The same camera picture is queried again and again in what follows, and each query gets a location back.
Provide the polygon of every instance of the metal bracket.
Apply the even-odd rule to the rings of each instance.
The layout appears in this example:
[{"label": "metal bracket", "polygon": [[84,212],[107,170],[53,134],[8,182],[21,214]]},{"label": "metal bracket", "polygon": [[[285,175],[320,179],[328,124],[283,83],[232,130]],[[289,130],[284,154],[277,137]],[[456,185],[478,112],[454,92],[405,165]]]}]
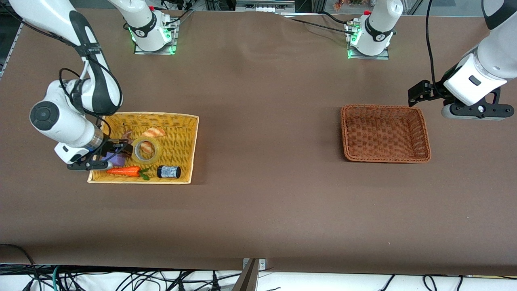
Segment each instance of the metal bracket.
[{"label": "metal bracket", "polygon": [[244,270],[242,270],[232,291],[256,291],[259,270],[266,268],[266,259],[244,259],[242,264]]},{"label": "metal bracket", "polygon": [[[242,269],[246,267],[246,264],[249,262],[250,259],[243,259],[242,260]],[[258,270],[264,271],[266,269],[266,259],[258,259]]]}]

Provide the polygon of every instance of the yellow wicker basket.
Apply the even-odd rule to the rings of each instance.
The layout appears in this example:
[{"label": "yellow wicker basket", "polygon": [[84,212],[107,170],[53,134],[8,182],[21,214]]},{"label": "yellow wicker basket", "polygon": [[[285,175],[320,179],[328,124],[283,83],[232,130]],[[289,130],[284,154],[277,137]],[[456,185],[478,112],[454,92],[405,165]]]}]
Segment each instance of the yellow wicker basket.
[{"label": "yellow wicker basket", "polygon": [[[165,136],[157,138],[161,143],[162,155],[159,160],[151,165],[141,165],[133,161],[131,157],[126,158],[125,167],[140,166],[150,167],[146,173],[149,180],[141,177],[125,177],[108,174],[106,171],[90,171],[88,183],[109,183],[109,184],[190,184],[192,180],[192,169],[194,167],[194,150],[197,138],[197,125],[199,117],[177,113],[158,112],[118,112],[104,119],[111,126],[111,137],[121,138],[128,129],[133,130],[131,138],[139,137],[150,127],[160,127],[165,130]],[[103,124],[102,130],[108,133],[108,128]],[[157,169],[160,165],[181,167],[181,177],[159,178]]]}]

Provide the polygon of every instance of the purple object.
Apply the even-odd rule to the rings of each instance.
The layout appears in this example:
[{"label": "purple object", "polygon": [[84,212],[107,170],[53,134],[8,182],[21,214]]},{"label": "purple object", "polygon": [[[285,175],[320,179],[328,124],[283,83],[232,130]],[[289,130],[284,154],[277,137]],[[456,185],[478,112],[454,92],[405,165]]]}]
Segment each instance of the purple object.
[{"label": "purple object", "polygon": [[[114,153],[108,153],[107,156],[102,157],[101,161],[106,160],[107,158],[114,155]],[[124,164],[126,163],[126,154],[118,154],[110,159],[110,162],[113,164],[114,167],[124,167]]]}]

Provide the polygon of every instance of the white robotic arm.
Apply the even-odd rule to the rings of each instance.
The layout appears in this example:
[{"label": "white robotic arm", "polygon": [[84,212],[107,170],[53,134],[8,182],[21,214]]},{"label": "white robotic arm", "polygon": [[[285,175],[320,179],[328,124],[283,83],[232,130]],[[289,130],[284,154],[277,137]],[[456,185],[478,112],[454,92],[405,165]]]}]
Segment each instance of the white robotic arm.
[{"label": "white robotic arm", "polygon": [[[69,165],[77,166],[84,156],[99,147],[113,146],[109,138],[86,119],[111,115],[122,104],[122,93],[86,18],[77,12],[68,0],[10,0],[13,9],[24,20],[60,36],[73,46],[84,62],[88,79],[53,81],[45,98],[36,103],[30,113],[34,128],[58,142],[57,155]],[[97,167],[108,168],[109,162]],[[83,165],[81,169],[92,169]]]},{"label": "white robotic arm", "polygon": [[[447,118],[502,120],[513,115],[513,107],[498,99],[500,87],[517,77],[517,0],[483,0],[482,8],[489,36],[435,87],[423,80],[409,89],[409,106],[443,98],[442,115]],[[494,101],[487,103],[484,98],[491,93]]]},{"label": "white robotic arm", "polygon": [[370,15],[365,14],[354,19],[359,23],[360,32],[350,44],[364,55],[375,56],[382,53],[389,46],[393,29],[403,10],[400,0],[378,0]]},{"label": "white robotic arm", "polygon": [[170,28],[171,21],[168,14],[153,10],[144,0],[108,0],[122,14],[129,25],[129,31],[134,41],[144,51],[157,51],[172,41]]}]

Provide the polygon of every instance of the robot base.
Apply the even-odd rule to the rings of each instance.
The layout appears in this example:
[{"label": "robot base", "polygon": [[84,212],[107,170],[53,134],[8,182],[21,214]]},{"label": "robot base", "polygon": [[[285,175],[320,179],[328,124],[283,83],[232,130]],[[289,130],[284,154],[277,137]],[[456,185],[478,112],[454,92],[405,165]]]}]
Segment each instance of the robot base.
[{"label": "robot base", "polygon": [[[175,17],[171,17],[171,21],[174,21],[176,19],[177,18],[175,18]],[[180,24],[180,22],[181,22],[181,20],[177,20],[176,22],[170,24],[171,31],[166,32],[166,33],[170,33],[171,34],[171,41],[169,43],[165,44],[165,46],[163,46],[163,48],[161,48],[161,49],[159,49],[157,51],[154,51],[154,52],[149,52],[149,51],[142,50],[135,43],[135,45],[134,45],[134,54],[157,54],[157,55],[172,55],[172,54],[176,54],[176,46],[178,45],[178,35],[179,35],[179,24]]]},{"label": "robot base", "polygon": [[[344,26],[345,26],[345,31],[351,31],[351,32],[354,32],[356,34],[358,33],[357,26],[347,25],[347,24],[345,24]],[[375,56],[365,55],[365,54],[362,54],[361,52],[359,52],[354,46],[352,46],[350,44],[350,42],[352,41],[352,38],[355,37],[355,36],[356,36],[355,34],[353,34],[353,35],[347,34],[346,35],[346,46],[347,46],[347,53],[348,53],[348,58],[349,59],[389,60],[388,48],[385,48],[382,51],[382,53],[380,53],[378,55],[375,55]]]}]

